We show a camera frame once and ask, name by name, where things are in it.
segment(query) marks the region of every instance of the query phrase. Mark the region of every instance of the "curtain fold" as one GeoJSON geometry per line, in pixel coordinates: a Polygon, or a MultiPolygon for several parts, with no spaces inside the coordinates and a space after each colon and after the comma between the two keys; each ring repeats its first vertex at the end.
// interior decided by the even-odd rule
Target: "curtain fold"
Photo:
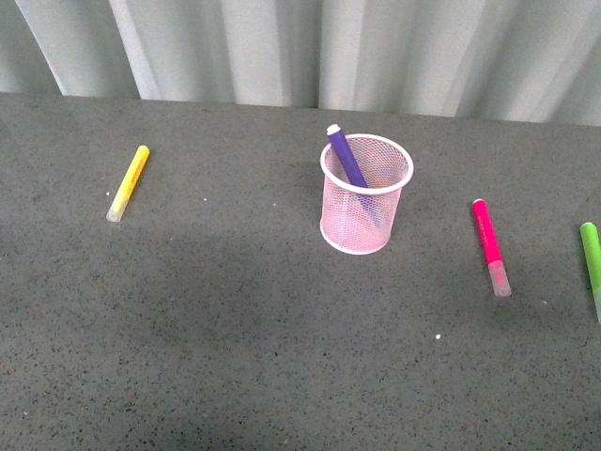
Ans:
{"type": "Polygon", "coordinates": [[[0,90],[601,125],[601,0],[7,0],[0,90]]]}

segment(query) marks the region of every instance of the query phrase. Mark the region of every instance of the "pen holder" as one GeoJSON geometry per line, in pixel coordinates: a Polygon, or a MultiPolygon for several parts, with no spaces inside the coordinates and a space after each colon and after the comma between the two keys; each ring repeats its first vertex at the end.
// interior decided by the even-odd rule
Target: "pen holder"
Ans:
{"type": "Polygon", "coordinates": [[[323,238],[339,251],[371,254],[391,237],[401,190],[413,175],[413,161],[401,146],[381,136],[350,134],[347,141],[369,188],[351,185],[334,149],[325,146],[319,226],[323,238]]]}

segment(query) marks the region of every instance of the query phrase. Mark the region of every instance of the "transparent marker cap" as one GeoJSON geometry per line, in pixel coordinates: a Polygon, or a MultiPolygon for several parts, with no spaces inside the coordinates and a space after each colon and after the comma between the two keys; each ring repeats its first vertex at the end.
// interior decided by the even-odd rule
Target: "transparent marker cap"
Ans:
{"type": "Polygon", "coordinates": [[[490,272],[490,280],[492,280],[492,288],[497,296],[506,297],[511,294],[507,272],[503,266],[502,260],[496,260],[488,264],[488,272],[490,272]]]}

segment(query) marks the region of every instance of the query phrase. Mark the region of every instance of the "purple marker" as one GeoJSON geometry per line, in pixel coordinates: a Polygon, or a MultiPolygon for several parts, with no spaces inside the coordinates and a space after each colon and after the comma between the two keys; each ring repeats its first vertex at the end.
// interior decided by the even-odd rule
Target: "purple marker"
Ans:
{"type": "Polygon", "coordinates": [[[332,124],[328,127],[328,138],[330,138],[331,146],[333,147],[338,160],[343,169],[347,173],[348,181],[351,185],[359,186],[360,188],[368,188],[367,182],[359,169],[357,160],[353,156],[353,152],[348,146],[347,139],[342,129],[338,124],[332,124]]]}

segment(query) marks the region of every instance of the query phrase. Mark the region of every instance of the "table surface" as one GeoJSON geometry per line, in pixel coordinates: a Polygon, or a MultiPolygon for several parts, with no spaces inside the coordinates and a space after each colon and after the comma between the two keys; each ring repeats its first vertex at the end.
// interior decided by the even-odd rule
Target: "table surface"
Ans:
{"type": "Polygon", "coordinates": [[[601,224],[600,148],[592,127],[2,94],[0,447],[599,449],[578,228],[601,224]],[[319,231],[333,122],[415,163],[370,256],[319,231]]]}

